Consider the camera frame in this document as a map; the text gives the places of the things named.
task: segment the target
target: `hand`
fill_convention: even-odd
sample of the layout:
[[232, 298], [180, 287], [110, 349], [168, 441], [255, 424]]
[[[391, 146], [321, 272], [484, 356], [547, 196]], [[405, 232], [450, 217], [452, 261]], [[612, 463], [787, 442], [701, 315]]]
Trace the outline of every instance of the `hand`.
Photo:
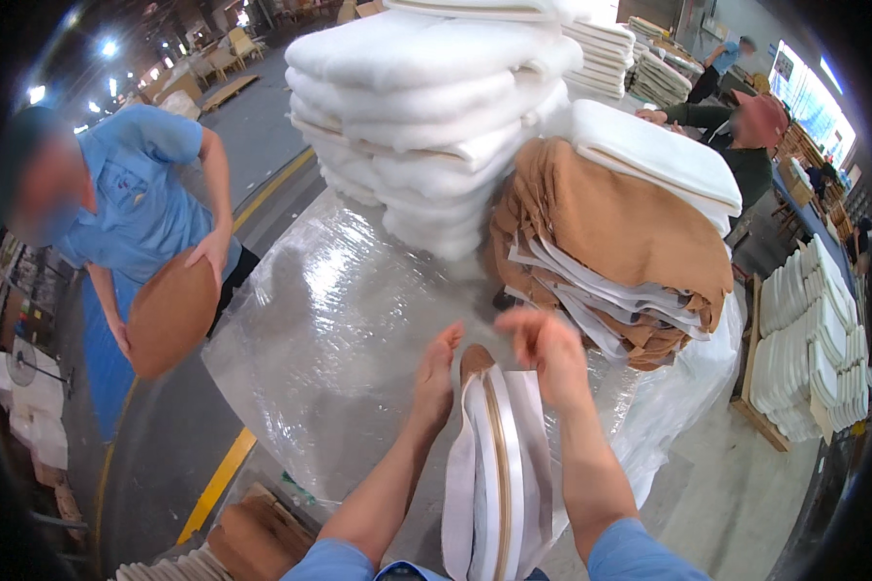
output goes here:
[[657, 125], [669, 122], [669, 114], [663, 110], [637, 109], [633, 114], [639, 117], [639, 119], [645, 119], [646, 121], [654, 122]]
[[414, 389], [414, 407], [410, 412], [411, 422], [426, 428], [440, 430], [452, 412], [452, 367], [453, 352], [465, 336], [462, 321], [456, 321], [442, 329], [430, 341], [417, 368], [417, 386]]
[[123, 322], [123, 319], [117, 317], [113, 321], [107, 320], [107, 324], [109, 325], [109, 331], [113, 333], [113, 338], [116, 339], [116, 344], [119, 346], [120, 351], [123, 352], [124, 357], [131, 364], [133, 362], [132, 347], [129, 345], [129, 339], [126, 337], [126, 323]]
[[561, 413], [593, 406], [588, 366], [578, 331], [547, 310], [516, 307], [495, 321], [498, 331], [513, 334], [513, 352], [524, 367], [535, 367], [539, 393]]
[[217, 281], [217, 293], [223, 288], [223, 269], [226, 267], [226, 256], [230, 251], [232, 238], [232, 228], [215, 228], [201, 240], [197, 248], [187, 257], [187, 262], [184, 263], [185, 267], [190, 267], [201, 258], [206, 257], [213, 267], [213, 276]]
[[671, 132], [672, 132], [672, 133], [677, 133], [677, 134], [679, 134], [679, 135], [684, 135], [685, 137], [688, 136], [688, 134], [685, 133], [685, 130], [682, 129], [682, 126], [679, 125], [677, 121], [674, 122], [674, 123], [672, 123], [671, 125], [669, 125], [669, 129], [671, 129]]

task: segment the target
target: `blue table surface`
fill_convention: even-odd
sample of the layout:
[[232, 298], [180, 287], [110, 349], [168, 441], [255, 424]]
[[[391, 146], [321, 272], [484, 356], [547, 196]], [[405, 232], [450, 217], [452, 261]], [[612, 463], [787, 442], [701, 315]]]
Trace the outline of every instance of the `blue table surface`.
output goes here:
[[784, 198], [791, 206], [791, 211], [794, 212], [799, 220], [801, 220], [801, 225], [802, 228], [804, 228], [804, 231], [809, 236], [813, 236], [814, 234], [820, 236], [820, 240], [823, 241], [824, 247], [828, 252], [830, 252], [830, 256], [833, 257], [837, 266], [840, 267], [840, 273], [842, 274], [843, 280], [846, 282], [846, 288], [849, 289], [853, 298], [856, 298], [856, 285], [853, 282], [853, 272], [850, 270], [849, 257], [846, 255], [846, 250], [841, 244], [833, 240], [830, 233], [826, 231], [826, 226], [823, 220], [820, 219], [820, 216], [817, 215], [814, 204], [805, 203], [804, 207], [798, 205], [798, 202], [791, 197], [791, 193], [789, 193], [788, 189], [785, 188], [785, 182], [782, 180], [779, 169], [775, 166], [772, 166], [772, 182], [782, 198]]

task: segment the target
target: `light blue uniform shirt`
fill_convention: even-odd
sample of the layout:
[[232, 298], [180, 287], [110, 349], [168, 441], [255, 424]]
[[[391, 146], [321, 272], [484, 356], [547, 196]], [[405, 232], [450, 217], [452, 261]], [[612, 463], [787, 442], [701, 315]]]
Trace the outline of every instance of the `light blue uniform shirt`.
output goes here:
[[[78, 265], [93, 262], [137, 285], [213, 231], [213, 215], [181, 185], [175, 164], [201, 149], [196, 121], [150, 105], [132, 105], [78, 136], [93, 180], [96, 215], [78, 210], [55, 247]], [[242, 246], [230, 241], [223, 280]]]
[[[397, 562], [374, 574], [371, 561], [345, 541], [325, 538], [317, 541], [281, 581], [372, 581], [394, 567], [416, 570], [427, 581], [448, 581], [429, 569]], [[653, 539], [637, 519], [622, 519], [607, 527], [588, 555], [588, 576], [594, 581], [709, 581], [684, 559]]]
[[723, 52], [717, 55], [717, 58], [714, 59], [714, 63], [711, 64], [713, 68], [717, 69], [717, 72], [724, 76], [727, 71], [730, 70], [732, 64], [736, 62], [736, 59], [739, 59], [739, 43], [735, 43], [732, 40], [728, 40], [723, 43]]

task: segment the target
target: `person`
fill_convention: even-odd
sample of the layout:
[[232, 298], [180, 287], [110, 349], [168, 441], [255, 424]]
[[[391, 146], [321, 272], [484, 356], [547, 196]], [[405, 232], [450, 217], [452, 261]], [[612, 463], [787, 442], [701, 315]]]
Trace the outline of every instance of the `person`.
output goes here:
[[[211, 213], [181, 185], [176, 165], [201, 160]], [[112, 272], [144, 285], [196, 246], [220, 300], [214, 325], [258, 258], [233, 236], [230, 167], [219, 136], [148, 105], [118, 111], [75, 136], [53, 110], [20, 111], [0, 136], [0, 231], [53, 245], [85, 266], [120, 350], [130, 357]]]
[[824, 198], [826, 187], [839, 179], [837, 178], [837, 170], [830, 162], [825, 162], [823, 168], [808, 166], [804, 169], [804, 173], [807, 174], [807, 179], [811, 180], [814, 194], [821, 200]]
[[[502, 313], [496, 329], [512, 335], [518, 361], [535, 367], [543, 401], [558, 412], [562, 496], [589, 578], [708, 579], [653, 540], [639, 522], [627, 476], [598, 419], [577, 331], [552, 312], [523, 307]], [[404, 522], [430, 447], [452, 410], [449, 369], [464, 333], [459, 321], [430, 342], [417, 371], [411, 412], [394, 445], [282, 581], [443, 579], [407, 562], [384, 568], [380, 564]]]
[[[658, 124], [671, 123], [671, 129], [682, 135], [687, 135], [682, 125], [704, 128], [699, 141], [719, 153], [730, 167], [745, 213], [772, 187], [769, 150], [779, 144], [791, 119], [772, 95], [751, 97], [736, 90], [732, 94], [739, 103], [735, 109], [681, 103], [660, 110], [639, 109], [636, 116]], [[730, 227], [738, 221], [738, 217], [731, 218]]]
[[686, 102], [697, 104], [709, 98], [717, 88], [721, 76], [726, 75], [740, 55], [749, 57], [754, 52], [756, 52], [756, 43], [748, 36], [740, 36], [739, 43], [730, 40], [714, 48], [713, 52], [704, 59], [704, 73], [698, 78], [695, 86], [691, 87]]

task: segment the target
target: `cap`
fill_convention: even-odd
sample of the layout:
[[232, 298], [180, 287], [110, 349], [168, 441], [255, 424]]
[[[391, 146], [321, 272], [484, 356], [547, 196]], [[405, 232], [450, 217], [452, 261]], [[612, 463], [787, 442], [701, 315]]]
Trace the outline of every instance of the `cap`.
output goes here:
[[772, 95], [762, 94], [752, 97], [733, 89], [733, 98], [746, 115], [755, 123], [763, 138], [763, 145], [771, 149], [779, 144], [779, 139], [788, 131], [788, 114], [781, 101]]
[[0, 135], [0, 230], [16, 202], [19, 178], [46, 137], [63, 129], [64, 121], [47, 107], [18, 112]]

